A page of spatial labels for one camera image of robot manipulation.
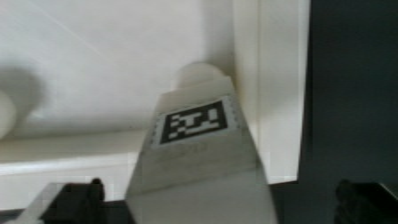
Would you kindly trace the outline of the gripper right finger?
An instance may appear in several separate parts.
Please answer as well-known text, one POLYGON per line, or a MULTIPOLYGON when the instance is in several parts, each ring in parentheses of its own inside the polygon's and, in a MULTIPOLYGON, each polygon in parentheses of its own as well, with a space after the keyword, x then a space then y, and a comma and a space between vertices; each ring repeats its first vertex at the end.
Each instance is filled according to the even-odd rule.
POLYGON ((335 224, 398 224, 398 183, 342 180, 335 224))

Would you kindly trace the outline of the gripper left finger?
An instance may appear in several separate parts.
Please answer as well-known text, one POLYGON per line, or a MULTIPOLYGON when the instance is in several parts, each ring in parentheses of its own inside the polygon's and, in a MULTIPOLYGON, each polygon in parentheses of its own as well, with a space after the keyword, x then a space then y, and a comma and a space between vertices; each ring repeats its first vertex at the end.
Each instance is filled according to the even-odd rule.
POLYGON ((17 219, 17 224, 107 224, 106 186, 52 183, 17 219))

